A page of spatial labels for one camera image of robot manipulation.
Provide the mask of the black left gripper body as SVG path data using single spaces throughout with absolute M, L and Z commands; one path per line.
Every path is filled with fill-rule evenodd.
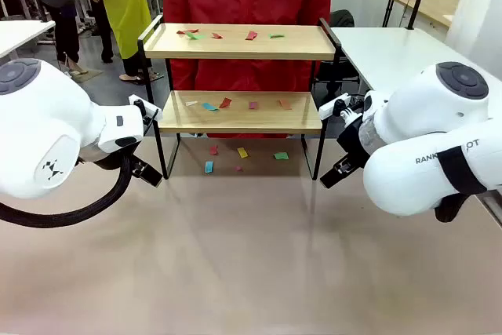
M 80 151 L 80 159 L 83 162 L 91 162 L 104 170 L 119 169 L 122 165 L 123 155 L 132 155 L 136 145 L 129 145 L 112 153 L 101 151 L 97 146 L 87 146 Z

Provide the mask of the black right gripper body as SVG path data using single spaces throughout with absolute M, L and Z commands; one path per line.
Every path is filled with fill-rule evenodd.
M 369 159 L 369 154 L 362 146 L 358 135 L 361 124 L 360 118 L 355 119 L 337 138 L 338 144 L 347 152 L 341 160 L 342 170 L 363 168 Z

